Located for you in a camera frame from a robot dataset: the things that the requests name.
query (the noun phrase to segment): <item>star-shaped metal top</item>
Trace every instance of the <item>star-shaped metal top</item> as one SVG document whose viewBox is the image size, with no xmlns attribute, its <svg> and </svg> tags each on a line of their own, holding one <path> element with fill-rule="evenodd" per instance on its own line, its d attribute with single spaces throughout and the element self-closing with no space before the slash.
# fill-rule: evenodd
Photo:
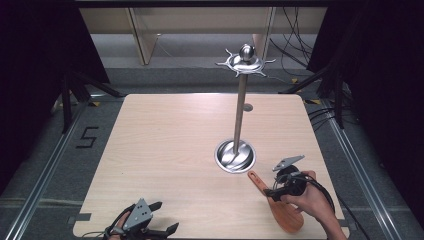
<svg viewBox="0 0 424 240">
<path fill-rule="evenodd" d="M 262 72 L 262 69 L 265 67 L 265 63 L 271 63 L 272 61 L 263 61 L 262 59 L 258 58 L 256 55 L 254 55 L 255 49 L 254 47 L 244 44 L 239 54 L 233 54 L 228 49 L 225 49 L 225 51 L 230 54 L 230 56 L 227 58 L 227 61 L 225 63 L 216 63 L 216 65 L 220 66 L 227 66 L 229 69 L 236 72 L 236 77 L 239 76 L 239 74 L 252 74 L 257 73 L 264 77 L 266 75 Z"/>
</svg>

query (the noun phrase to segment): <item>gray floor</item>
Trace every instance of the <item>gray floor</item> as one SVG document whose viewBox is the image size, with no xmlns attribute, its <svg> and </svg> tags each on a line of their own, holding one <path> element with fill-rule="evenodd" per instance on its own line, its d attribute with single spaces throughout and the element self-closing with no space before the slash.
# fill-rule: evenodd
<svg viewBox="0 0 424 240">
<path fill-rule="evenodd" d="M 284 39 L 281 36 L 276 35 L 272 38 L 277 44 L 284 46 Z M 102 56 L 111 85 L 124 93 L 236 92 L 238 80 L 234 77 L 235 74 L 216 66 L 215 63 L 224 62 L 228 57 L 225 48 L 237 52 L 242 44 L 252 42 L 249 35 L 161 35 L 151 63 L 148 66 L 140 66 L 132 36 L 94 35 L 93 39 Z M 305 35 L 302 39 L 312 46 L 315 36 Z M 299 51 L 295 49 L 288 51 L 304 61 Z M 249 77 L 248 92 L 277 94 L 290 87 L 292 80 L 301 81 L 305 78 L 289 75 L 282 69 L 281 63 L 290 73 L 310 74 L 286 57 L 281 61 L 281 54 L 275 47 L 270 46 L 267 60 L 272 59 L 277 61 L 267 65 L 264 70 L 269 77 Z M 315 90 L 319 83 L 317 81 L 297 94 L 305 100 L 315 100 L 317 99 Z M 73 107 L 74 112 L 80 112 L 81 115 L 65 144 L 63 155 L 53 169 L 50 181 L 42 191 L 35 212 L 28 225 L 24 227 L 22 239 L 76 239 L 72 234 L 75 217 L 79 213 L 122 105 L 122 99 L 105 96 L 94 88 L 90 88 L 90 91 L 94 96 L 93 101 L 100 104 L 86 107 L 77 104 Z M 323 105 L 305 104 L 305 108 L 311 113 L 323 108 Z M 384 169 L 379 166 L 378 156 L 354 111 L 346 110 L 344 115 L 344 132 L 378 197 L 392 217 L 393 225 L 401 238 L 424 239 L 423 230 Z M 371 239 L 397 239 L 388 237 L 384 226 L 379 223 L 378 214 L 364 194 L 349 158 L 336 137 L 331 121 L 326 121 L 327 117 L 321 115 L 313 119 L 311 124 L 316 129 L 316 137 L 336 191 Z M 29 159 L 22 163 L 0 197 L 0 237 L 6 237 L 25 200 L 31 196 L 31 191 L 55 146 L 63 138 L 62 124 L 62 110 L 58 107 L 52 112 L 51 119 L 43 129 Z M 87 127 L 98 127 L 87 132 L 87 135 L 96 137 L 93 147 L 77 148 L 89 144 L 87 140 L 81 139 Z M 343 207 L 343 211 L 351 227 L 349 239 L 365 239 L 346 207 Z"/>
</svg>

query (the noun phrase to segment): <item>metal pole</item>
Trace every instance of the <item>metal pole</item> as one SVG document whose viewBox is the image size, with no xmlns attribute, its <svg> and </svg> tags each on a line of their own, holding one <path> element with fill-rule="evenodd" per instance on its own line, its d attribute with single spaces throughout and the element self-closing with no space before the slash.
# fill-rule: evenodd
<svg viewBox="0 0 424 240">
<path fill-rule="evenodd" d="M 234 155 L 237 156 L 240 145 L 241 123 L 243 121 L 244 100 L 246 98 L 247 74 L 240 74 L 237 100 L 236 124 L 234 128 Z"/>
</svg>

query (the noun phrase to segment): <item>wooden table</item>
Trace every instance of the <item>wooden table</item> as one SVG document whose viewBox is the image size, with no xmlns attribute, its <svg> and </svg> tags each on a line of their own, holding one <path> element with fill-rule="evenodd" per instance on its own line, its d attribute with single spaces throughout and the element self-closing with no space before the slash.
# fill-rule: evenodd
<svg viewBox="0 0 424 240">
<path fill-rule="evenodd" d="M 297 95 L 247 94 L 241 139 L 256 151 L 254 170 L 269 186 L 282 158 L 304 154 L 295 165 L 315 170 L 344 219 L 313 129 Z M 215 162 L 216 147 L 234 133 L 236 94 L 129 95 L 113 127 L 87 193 L 74 234 L 101 231 L 129 205 L 162 201 L 151 229 L 179 222 L 172 238 L 325 239 L 318 222 L 303 214 L 296 234 L 285 233 L 266 198 L 246 173 L 231 174 Z"/>
</svg>

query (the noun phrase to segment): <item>round metal base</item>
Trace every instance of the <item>round metal base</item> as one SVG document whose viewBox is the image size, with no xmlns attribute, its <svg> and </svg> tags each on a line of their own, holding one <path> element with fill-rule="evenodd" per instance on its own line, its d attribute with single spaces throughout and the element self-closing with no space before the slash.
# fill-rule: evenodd
<svg viewBox="0 0 424 240">
<path fill-rule="evenodd" d="M 234 140 L 219 144 L 215 150 L 218 166 L 229 173 L 243 173 L 253 167 L 256 161 L 255 150 L 247 142 L 240 140 L 238 153 L 234 154 Z"/>
</svg>

